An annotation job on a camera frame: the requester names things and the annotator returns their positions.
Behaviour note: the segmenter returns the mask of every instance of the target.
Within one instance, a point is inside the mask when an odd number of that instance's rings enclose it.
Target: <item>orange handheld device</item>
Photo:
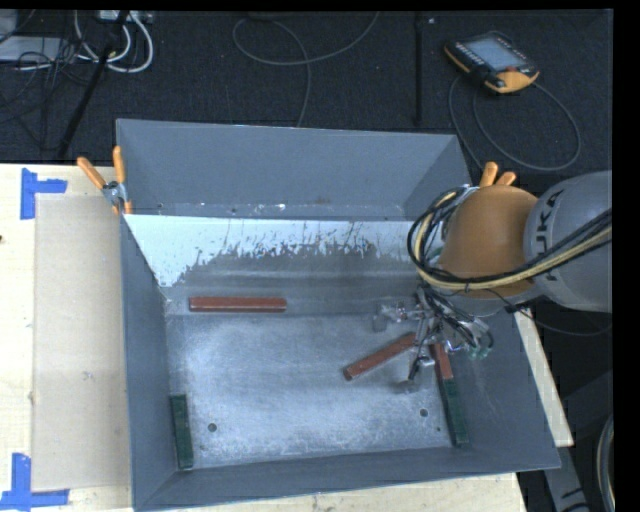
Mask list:
[[[469,78],[500,94],[524,89],[540,74],[536,64],[498,32],[447,41],[444,53]]]

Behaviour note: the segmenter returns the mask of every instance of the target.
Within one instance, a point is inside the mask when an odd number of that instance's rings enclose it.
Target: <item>black cable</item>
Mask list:
[[[416,117],[413,123],[417,127],[422,126],[422,47],[424,32],[424,15],[422,11],[416,11],[413,23],[415,31],[415,57],[416,57]]]
[[[567,162],[565,162],[564,164],[562,164],[562,165],[552,165],[552,166],[541,166],[541,165],[531,164],[531,163],[525,162],[523,160],[520,160],[519,158],[516,158],[511,153],[507,153],[502,147],[500,147],[498,145],[498,143],[489,135],[489,132],[487,131],[487,129],[482,124],[482,121],[480,120],[480,116],[478,115],[477,98],[478,98],[479,89],[476,89],[476,92],[473,95],[473,115],[474,115],[474,117],[476,119],[476,123],[478,124],[478,128],[480,128],[480,131],[482,132],[482,134],[489,141],[489,143],[494,148],[496,148],[496,150],[499,153],[501,153],[503,156],[511,159],[512,161],[514,161],[515,163],[517,163],[519,165],[522,165],[523,167],[527,167],[529,169],[533,169],[533,170],[536,170],[536,171],[562,171],[562,170],[566,169],[567,167],[569,167],[570,165],[572,165],[578,159],[578,157],[580,156],[580,151],[582,150],[582,137],[580,136],[580,130],[578,129],[578,124],[576,123],[576,120],[573,118],[573,116],[571,115],[571,112],[569,112],[567,107],[565,107],[560,102],[560,100],[558,98],[556,98],[553,94],[551,94],[551,92],[549,92],[547,89],[545,89],[544,87],[542,87],[540,84],[538,84],[536,82],[532,83],[531,86],[539,89],[544,94],[546,94],[549,98],[551,98],[560,107],[560,109],[564,112],[564,114],[566,115],[567,119],[569,119],[569,121],[571,122],[571,125],[573,126],[573,130],[574,130],[574,133],[576,135],[576,150],[575,150],[573,156]]]
[[[310,59],[305,57],[304,60],[293,60],[293,61],[269,60],[269,59],[263,59],[262,57],[258,57],[257,55],[254,55],[253,53],[250,53],[249,51],[247,51],[240,44],[240,42],[238,41],[238,37],[236,35],[238,27],[240,27],[240,25],[243,25],[247,21],[247,18],[243,18],[240,21],[238,21],[238,23],[235,24],[235,26],[233,27],[233,31],[232,31],[232,37],[233,37],[233,42],[236,45],[236,47],[238,48],[238,50],[240,50],[247,57],[249,57],[249,58],[251,58],[253,60],[256,60],[258,62],[262,62],[263,64],[271,64],[271,65],[274,65],[274,66],[300,66],[300,65],[304,65],[304,64],[311,64],[313,62],[319,62],[321,60],[330,59],[332,57],[335,57],[336,55],[340,55],[341,53],[344,53],[347,50],[353,48],[356,44],[358,44],[371,31],[371,29],[373,28],[373,25],[375,24],[375,22],[376,22],[376,20],[378,19],[379,16],[380,16],[380,11],[377,11],[375,13],[375,15],[373,16],[373,19],[371,20],[371,22],[367,26],[367,28],[364,29],[364,31],[355,40],[353,40],[351,43],[349,43],[347,46],[344,46],[344,47],[340,48],[339,50],[336,50],[335,52],[327,53],[325,55],[320,55],[318,57],[312,57]]]
[[[456,306],[454,306],[453,304],[451,304],[450,301],[448,301],[440,292],[437,292],[436,290],[434,290],[434,288],[431,285],[427,285],[425,292],[428,290],[430,296],[432,297],[433,300],[436,300],[438,302],[440,302],[441,304],[444,304],[444,306],[446,306],[447,308],[449,308],[450,310],[452,310],[456,315],[462,317],[464,320],[466,320],[467,322],[473,322],[474,318],[472,315],[470,315],[469,313],[462,311],[461,309],[457,308]]]
[[[253,59],[253,60],[257,61],[257,62],[260,62],[262,64],[269,64],[269,65],[272,65],[272,66],[301,66],[301,65],[306,66],[306,68],[307,68],[307,87],[306,87],[306,91],[305,91],[305,95],[304,95],[304,100],[302,102],[302,108],[300,110],[300,114],[299,114],[298,120],[296,122],[296,126],[300,127],[300,126],[302,126],[302,120],[304,119],[304,116],[305,116],[305,113],[306,113],[306,110],[307,110],[307,104],[309,102],[309,96],[311,94],[311,63],[319,62],[321,60],[326,60],[326,59],[335,57],[336,55],[339,55],[339,54],[349,50],[353,46],[355,46],[358,42],[360,42],[360,40],[362,40],[369,33],[369,31],[373,27],[374,23],[378,19],[379,15],[380,15],[380,11],[376,12],[375,16],[373,17],[373,20],[371,20],[371,22],[369,23],[367,28],[353,42],[351,42],[347,46],[344,46],[343,48],[340,48],[339,50],[336,50],[335,52],[331,52],[331,53],[328,53],[326,55],[320,55],[318,57],[313,57],[313,58],[309,58],[309,56],[307,54],[307,51],[305,50],[305,47],[302,44],[302,41],[293,32],[293,30],[291,30],[286,25],[280,23],[279,21],[269,20],[270,23],[272,23],[273,25],[276,25],[280,29],[282,29],[285,32],[287,32],[295,40],[295,42],[298,44],[298,47],[302,51],[302,55],[304,57],[303,60],[298,60],[298,61],[275,61],[275,60],[263,59],[262,57],[258,57],[257,55],[254,55],[254,54],[248,52],[239,43],[238,36],[237,36],[237,31],[238,31],[238,28],[241,25],[246,23],[248,19],[251,20],[251,18],[243,18],[241,20],[238,20],[238,22],[233,27],[231,35],[232,35],[232,38],[233,38],[233,42],[236,45],[236,48],[238,48],[238,50],[240,50],[240,52],[242,52],[245,56],[247,56],[250,59]]]
[[[449,87],[449,95],[448,95],[448,106],[449,106],[449,115],[451,117],[451,122],[453,123],[453,127],[456,131],[456,134],[458,135],[458,138],[460,139],[460,142],[462,144],[462,146],[466,149],[467,153],[469,154],[470,158],[473,160],[473,163],[475,163],[475,165],[478,167],[478,169],[482,170],[483,169],[483,165],[480,162],[480,160],[478,159],[478,157],[475,155],[475,153],[471,150],[471,146],[469,145],[469,143],[466,141],[462,130],[460,129],[460,126],[458,124],[458,121],[456,119],[455,116],[455,112],[453,109],[453,91],[458,83],[458,81],[460,80],[460,78],[462,78],[463,75],[458,75],[452,82],[451,82],[451,86]],[[528,162],[525,162],[517,157],[515,157],[514,155],[508,153],[507,151],[505,151],[501,146],[498,145],[498,143],[491,137],[491,135],[489,135],[489,132],[487,131],[487,129],[485,128],[485,126],[482,124],[482,121],[480,120],[480,116],[478,114],[478,109],[477,109],[477,98],[478,98],[478,94],[482,88],[482,86],[478,86],[478,88],[476,88],[474,95],[473,95],[473,101],[472,101],[472,107],[473,107],[473,114],[474,114],[474,118],[476,120],[476,123],[478,125],[478,128],[480,129],[480,131],[482,132],[482,134],[485,136],[485,138],[487,139],[487,141],[498,151],[500,152],[503,156],[511,159],[513,162],[523,166],[523,167],[527,167],[529,169],[533,169],[533,170],[537,170],[537,171],[560,171],[560,170],[564,170],[567,167],[569,167],[570,165],[572,165],[577,159],[578,156],[580,155],[580,152],[582,151],[582,137],[580,136],[580,130],[578,128],[578,124],[576,122],[576,120],[574,119],[573,115],[571,114],[571,112],[569,112],[569,110],[567,109],[567,107],[564,106],[564,104],[558,99],[556,98],[550,91],[548,91],[546,88],[544,88],[543,86],[541,86],[538,83],[532,83],[531,84],[532,87],[535,87],[537,89],[539,89],[541,92],[543,92],[544,94],[546,94],[551,100],[553,100],[562,110],[562,112],[565,114],[565,116],[567,117],[567,119],[569,120],[569,122],[571,123],[575,136],[576,136],[576,150],[573,154],[573,156],[564,164],[562,165],[556,165],[556,166],[539,166],[539,165],[535,165],[535,164],[531,164]]]
[[[75,82],[78,85],[86,86],[89,83],[89,78],[81,77],[73,73],[70,69],[67,69],[69,68],[71,63],[75,62],[75,60],[78,58],[78,55],[80,55],[80,52],[82,51],[82,45],[86,41],[86,31],[82,32],[82,37],[78,39],[75,30],[73,29],[73,22],[71,21],[71,18],[67,18],[67,21],[70,25],[72,25],[71,27],[69,27],[69,33],[71,34],[69,40],[75,40],[75,43],[69,44],[69,47],[74,48],[74,51],[73,54],[69,56],[69,58],[64,58],[64,64],[60,68],[60,71],[72,82]]]
[[[437,297],[437,294],[433,291],[433,289],[431,287],[423,287],[422,288],[423,291],[425,291],[425,300],[427,301],[427,305],[431,308],[431,310],[433,311],[433,313],[436,315],[436,317],[439,319],[440,323],[442,322],[446,322],[457,334],[461,334],[462,337],[465,339],[466,343],[468,345],[471,345],[473,347],[476,347],[476,342],[475,342],[475,338],[473,336],[473,333],[465,326],[463,325],[460,320],[458,320],[458,318],[454,318],[451,315],[448,315],[445,310],[443,309],[441,304],[438,304],[438,299],[436,299],[435,297]],[[451,310],[456,313],[459,314],[460,316],[463,317],[463,319],[465,319],[468,322],[473,321],[473,317],[465,312],[462,312],[456,308],[454,308],[453,306],[451,306]]]
[[[29,71],[31,73],[29,80],[11,100],[8,100],[6,96],[0,91],[0,99],[4,101],[4,104],[5,104],[4,106],[7,108],[7,110],[11,114],[9,118],[6,118],[1,122],[4,123],[4,122],[9,122],[13,119],[16,119],[22,125],[27,135],[33,140],[33,142],[40,149],[41,158],[42,158],[43,151],[53,151],[59,147],[59,144],[55,146],[47,146],[45,141],[47,138],[49,102],[53,97],[54,92],[58,88],[58,86],[56,86],[58,73],[64,73],[65,68],[69,65],[69,62],[71,62],[71,59],[73,59],[73,54],[69,55],[69,51],[70,50],[73,51],[74,47],[72,44],[62,44],[62,41],[64,39],[65,39],[64,37],[61,37],[61,44],[59,45],[58,52],[53,59],[51,59],[48,55],[44,54],[43,52],[36,52],[36,51],[24,52],[20,55],[20,57],[18,57],[18,60],[16,63],[16,67],[18,69],[20,69],[20,67],[22,66],[22,60],[28,56],[43,57],[44,60],[50,61],[49,63],[47,63],[47,68],[46,68],[47,74],[45,76],[44,82],[41,84],[41,87],[42,87],[41,101],[38,102],[34,106],[34,108],[29,108],[20,113],[16,113],[12,110],[11,105],[28,89],[28,87],[30,86],[30,84],[38,74],[37,70],[34,69],[32,71]],[[32,112],[33,110],[36,110],[37,108],[41,109],[41,125],[40,125],[39,137],[38,135],[35,134],[35,132],[31,130],[31,128],[23,119],[23,116],[29,114],[30,112]]]
[[[435,233],[433,233],[433,236],[431,236],[434,228],[436,228],[440,223],[442,223],[442,237],[444,239],[445,232],[447,231],[446,229],[447,222],[453,215],[453,212],[454,210],[452,208],[447,209],[444,213],[443,213],[443,208],[438,208],[434,212],[434,214],[431,216],[431,219],[429,220],[429,226],[425,231],[425,236],[422,237],[422,240],[420,240],[420,244],[419,244],[419,254],[422,255],[425,261],[429,253],[431,252],[431,247],[433,245],[433,242],[435,241]]]
[[[34,110],[40,108],[43,104],[44,101],[47,101],[50,97],[53,96],[53,94],[60,88],[60,86],[62,85],[62,82],[60,82],[56,87],[53,88],[53,90],[49,93],[49,97],[45,98],[43,101],[40,101],[39,103],[36,103],[34,105],[30,105],[29,107],[27,107],[25,110],[23,110],[22,112],[19,112],[17,114],[12,114],[9,117],[6,117],[5,119],[0,120],[0,124],[12,121],[13,119],[16,119],[18,117],[22,117],[25,116],[27,114],[30,114],[31,112],[33,112]]]
[[[19,30],[22,30],[22,28],[24,28],[24,26],[29,22],[29,20],[33,17],[33,15],[35,14],[37,9],[31,9],[31,12],[29,13],[29,15],[27,16],[27,19],[24,20],[20,25],[18,25],[17,27],[15,27],[13,30],[11,30],[10,32],[7,32],[6,34],[3,34],[0,36],[0,44],[4,43],[7,39],[9,39],[10,37],[12,37],[16,32],[18,32]]]
[[[102,50],[102,55],[100,57],[100,61],[98,62],[97,66],[96,66],[96,70],[94,71],[94,73],[91,75],[91,80],[89,81],[89,84],[87,85],[87,88],[85,89],[85,93],[82,96],[82,99],[80,100],[80,103],[78,104],[78,106],[76,107],[75,111],[73,112],[73,115],[71,117],[71,121],[69,122],[69,124],[67,125],[67,129],[64,132],[64,135],[62,136],[61,142],[60,142],[60,147],[58,149],[58,153],[57,153],[57,159],[58,160],[62,160],[64,159],[65,154],[67,153],[67,150],[69,149],[69,145],[71,144],[71,140],[73,139],[73,136],[75,135],[75,132],[78,128],[78,125],[80,124],[80,119],[82,119],[82,115],[84,114],[84,111],[87,107],[87,105],[89,104],[89,100],[91,99],[91,96],[93,95],[93,91],[95,90],[96,86],[98,85],[98,81],[100,80],[100,76],[102,75],[103,71],[106,68],[107,65],[107,60],[109,59],[109,54],[111,53],[111,51],[113,50],[114,46],[115,46],[115,41],[116,41],[116,30],[120,30],[122,28],[122,26],[124,25],[127,16],[129,16],[129,10],[128,9],[122,9],[119,13],[118,13],[118,17],[116,19],[116,22],[114,23],[114,27],[112,28],[112,30],[110,30],[108,32],[108,36],[107,36],[107,43],[104,46],[104,49]]]
[[[495,281],[497,279],[510,277],[510,276],[518,274],[520,272],[527,271],[527,270],[531,269],[532,267],[534,267],[535,265],[537,265],[538,263],[548,259],[549,257],[554,255],[555,253],[557,253],[561,249],[565,248],[567,245],[571,244],[572,242],[574,242],[576,240],[579,241],[580,239],[586,240],[589,236],[592,236],[592,235],[598,233],[599,231],[601,231],[602,229],[604,229],[605,227],[611,225],[611,215],[612,215],[611,208],[609,208],[608,210],[605,210],[604,212],[599,214],[594,219],[592,219],[589,222],[585,223],[583,226],[581,226],[580,228],[576,229],[574,232],[570,233],[569,235],[564,237],[559,242],[555,243],[547,251],[535,256],[531,260],[529,260],[526,263],[516,267],[513,270],[510,270],[508,272],[503,272],[501,274],[491,275],[491,276],[473,277],[473,278],[467,278],[467,279],[462,280],[459,277],[455,276],[454,274],[452,274],[450,272],[447,272],[447,271],[445,271],[443,269],[438,269],[438,268],[434,268],[434,267],[428,266],[424,261],[419,261],[417,259],[417,257],[414,255],[414,252],[413,252],[413,234],[414,234],[415,230],[417,229],[417,227],[422,223],[422,221],[428,215],[430,215],[431,213],[436,211],[438,208],[434,208],[433,206],[430,207],[411,226],[411,228],[409,229],[408,236],[407,236],[407,250],[409,251],[409,255],[410,255],[411,260],[413,261],[413,263],[419,269],[424,271],[425,273],[427,273],[429,275],[437,276],[439,279],[441,279],[443,281],[446,281],[446,282],[465,283],[465,284],[485,283],[485,282],[489,282],[489,281]],[[423,247],[423,245],[424,245],[423,241],[428,239],[430,235],[431,235],[430,230],[429,229],[425,230],[425,232],[423,234],[423,239],[422,239],[422,241],[420,241],[420,246],[421,247]],[[567,260],[565,262],[557,263],[557,264],[553,265],[552,267],[550,267],[548,269],[540,271],[539,273],[549,272],[550,270],[552,270],[554,268],[557,268],[558,266],[560,266],[560,265],[562,265],[564,263],[567,263],[568,261],[571,261],[571,260],[575,259],[577,256],[580,256],[582,254],[584,254],[584,252],[583,253],[579,253],[578,255],[570,258],[569,260]]]
[[[533,320],[537,325],[539,325],[543,329],[548,329],[549,331],[557,332],[558,334],[566,334],[567,336],[578,336],[578,337],[584,337],[584,338],[591,338],[593,336],[599,336],[601,334],[604,334],[604,333],[610,331],[611,328],[613,327],[613,322],[611,322],[609,325],[607,325],[606,327],[604,327],[602,329],[598,329],[597,331],[590,331],[590,332],[576,332],[576,331],[568,331],[566,329],[560,329],[558,327],[553,327],[553,326],[548,325],[548,324],[546,324],[544,322],[541,322],[540,320],[538,320],[537,318],[535,318],[534,316],[532,316],[532,315],[530,315],[529,313],[526,312],[526,306],[519,305],[519,304],[514,304],[513,302],[511,302],[508,299],[506,299],[505,297],[503,297],[502,294],[500,294],[496,290],[488,288],[487,291],[493,293],[496,297],[498,297],[502,302],[504,302],[510,308],[511,311],[517,311],[518,313],[521,313],[522,315],[526,316],[530,320]]]
[[[424,344],[427,341],[427,338],[429,337],[430,333],[427,333],[424,338],[422,338],[420,340],[420,344],[418,345],[418,352],[416,353],[416,357],[413,359],[413,362],[411,363],[411,366],[409,366],[409,376],[407,377],[407,380],[413,380],[416,377],[416,374],[418,373],[418,371],[420,370],[420,361],[422,361],[424,359],[423,356],[420,355],[420,352],[422,352],[422,349],[424,348]]]

